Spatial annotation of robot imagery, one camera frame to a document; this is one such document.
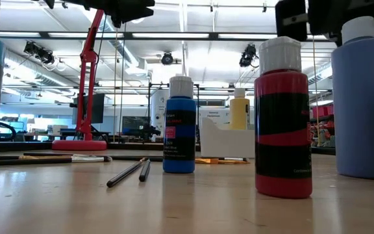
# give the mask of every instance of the table surface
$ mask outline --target table surface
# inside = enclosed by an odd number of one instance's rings
[[[305,200],[257,193],[253,164],[165,174],[153,162],[146,183],[138,171],[114,188],[133,162],[0,166],[0,233],[374,233],[374,180],[337,175],[335,156],[312,160]]]

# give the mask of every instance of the ceiling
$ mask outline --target ceiling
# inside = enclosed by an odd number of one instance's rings
[[[87,32],[94,17],[95,10],[87,11],[82,6],[68,4],[65,9],[57,3],[54,9],[49,9],[43,1],[30,0],[2,0],[0,12],[0,31],[6,32]],[[202,32],[202,33],[252,33],[275,34],[275,10],[276,0],[156,0],[154,16],[143,19],[141,22],[129,22],[120,29],[109,28],[106,32]],[[262,5],[266,3],[268,8],[263,12]],[[214,5],[214,11],[210,11],[210,5]],[[188,75],[195,84],[201,86],[224,87],[229,83],[236,86],[253,87],[253,82],[259,76],[259,70],[252,67],[241,68],[239,59],[248,44],[258,47],[261,40],[249,41],[209,41],[209,40],[125,40],[120,45],[127,48],[127,56],[134,56],[139,61],[136,74],[128,71],[124,58],[116,53],[114,38],[97,40],[95,51],[100,50],[100,62],[97,69],[97,81],[103,86],[120,86],[123,77],[124,86],[147,86],[149,81],[153,83],[167,83],[171,76],[182,73],[182,62],[185,62]],[[23,57],[27,41],[33,41],[37,45],[53,51],[53,54],[65,63],[62,69],[54,67],[51,72],[75,83],[80,81],[80,53],[84,40],[54,40],[53,38],[1,38],[7,48]],[[330,61],[330,54],[336,48],[332,42],[320,41],[302,43],[303,72],[309,77],[313,76],[314,64],[321,71],[321,67]],[[160,56],[164,52],[171,52],[180,64],[164,66],[160,63]],[[318,87],[324,90],[332,89],[330,79],[318,82]],[[113,89],[97,90],[97,93],[112,94]],[[128,94],[143,94],[142,90],[126,90]],[[215,95],[215,92],[202,92]]]

